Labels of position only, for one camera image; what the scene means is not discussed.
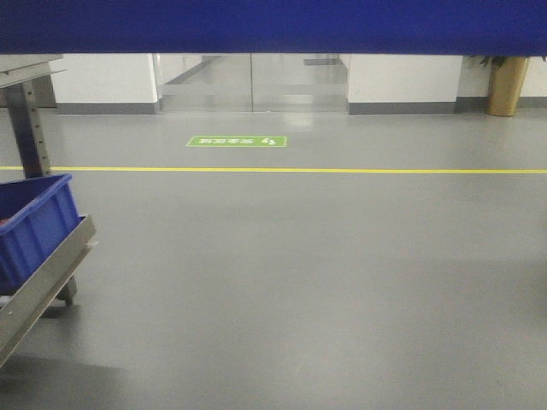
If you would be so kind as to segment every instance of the metal frame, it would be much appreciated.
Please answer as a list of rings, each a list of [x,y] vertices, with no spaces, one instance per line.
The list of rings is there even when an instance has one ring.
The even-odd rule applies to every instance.
[[[57,247],[37,271],[17,290],[0,310],[0,366],[13,353],[44,310],[63,292],[70,294],[66,284],[74,283],[74,270],[91,251],[89,241],[95,234],[91,216],[86,216]]]
[[[9,116],[26,178],[50,175],[50,161],[38,117],[32,80],[51,73],[48,61],[58,55],[0,56],[0,88],[4,88]],[[14,352],[44,310],[55,299],[71,306],[76,294],[74,270],[91,251],[95,234],[91,216],[53,251],[48,259],[0,310],[0,367]]]

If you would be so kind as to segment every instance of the green floor sign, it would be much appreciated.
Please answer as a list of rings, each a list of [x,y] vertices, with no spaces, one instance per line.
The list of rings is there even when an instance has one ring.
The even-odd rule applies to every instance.
[[[195,135],[188,147],[253,147],[253,148],[284,148],[287,137],[271,137],[267,135]]]

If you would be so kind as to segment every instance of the yellow floor line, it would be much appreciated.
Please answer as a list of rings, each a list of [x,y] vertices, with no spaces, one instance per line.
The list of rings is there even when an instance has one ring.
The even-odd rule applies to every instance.
[[[22,167],[0,167],[2,171]],[[368,173],[368,174],[547,174],[547,169],[383,169],[383,168],[292,168],[292,167],[51,167],[57,172],[129,173]]]

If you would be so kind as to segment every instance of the white wall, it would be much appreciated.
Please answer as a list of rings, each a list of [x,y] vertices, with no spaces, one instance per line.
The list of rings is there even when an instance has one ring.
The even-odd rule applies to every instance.
[[[58,103],[155,103],[152,54],[65,54],[51,68]]]
[[[199,54],[156,54],[158,84],[166,84],[202,62]]]
[[[426,103],[456,100],[460,56],[351,56],[350,103]]]
[[[490,66],[480,65],[482,57],[465,57],[458,89],[459,97],[487,97]],[[523,97],[547,97],[547,63],[533,57],[522,86]]]

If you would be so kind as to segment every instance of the blue plastic crate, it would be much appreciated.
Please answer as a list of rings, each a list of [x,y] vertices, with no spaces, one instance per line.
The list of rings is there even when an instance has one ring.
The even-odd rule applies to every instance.
[[[78,225],[71,178],[0,184],[0,295],[19,289]]]

